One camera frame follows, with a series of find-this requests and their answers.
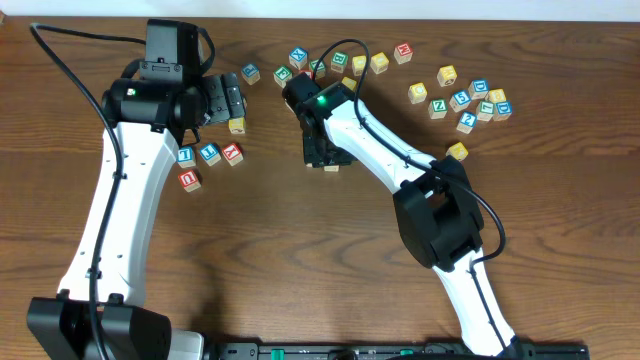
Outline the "blue 2 block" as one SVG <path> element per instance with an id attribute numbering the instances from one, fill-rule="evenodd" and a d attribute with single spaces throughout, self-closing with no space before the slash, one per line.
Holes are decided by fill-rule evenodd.
<path id="1" fill-rule="evenodd" d="M 456 130 L 469 134 L 477 123 L 477 116 L 471 112 L 464 111 L 460 116 Z"/>

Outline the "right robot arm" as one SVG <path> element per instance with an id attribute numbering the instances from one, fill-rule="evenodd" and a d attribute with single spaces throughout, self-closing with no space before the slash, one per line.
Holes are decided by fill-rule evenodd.
<path id="1" fill-rule="evenodd" d="M 452 156 L 438 160 L 407 144 L 340 82 L 320 88 L 301 75 L 282 96 L 312 140 L 314 164 L 350 155 L 391 192 L 401 240 L 422 266 L 436 272 L 466 347 L 475 355 L 516 356 L 518 339 L 485 268 L 498 254 L 482 249 L 482 215 L 495 212 L 473 191 L 463 165 Z"/>

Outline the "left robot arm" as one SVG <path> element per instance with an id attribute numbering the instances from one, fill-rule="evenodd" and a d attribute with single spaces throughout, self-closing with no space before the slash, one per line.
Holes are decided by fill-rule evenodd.
<path id="1" fill-rule="evenodd" d="M 80 244 L 53 298 L 35 297 L 27 326 L 52 359 L 212 359 L 202 334 L 144 309 L 146 260 L 164 183 L 188 129 L 244 116 L 235 73 L 188 80 L 144 62 L 103 95 L 98 184 Z"/>

